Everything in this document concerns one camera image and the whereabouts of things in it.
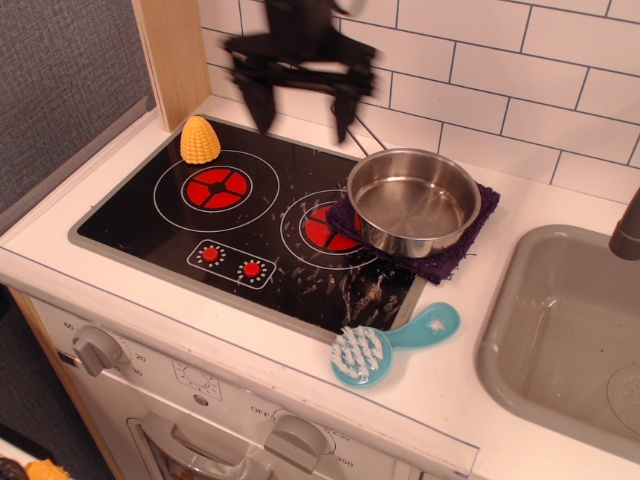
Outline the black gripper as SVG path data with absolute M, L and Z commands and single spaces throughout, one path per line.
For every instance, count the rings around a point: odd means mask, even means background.
M 334 1 L 267 1 L 269 31 L 227 40 L 233 79 L 261 134 L 275 119 L 274 87 L 334 94 L 337 139 L 345 141 L 360 96 L 373 90 L 371 63 L 376 50 L 340 33 Z

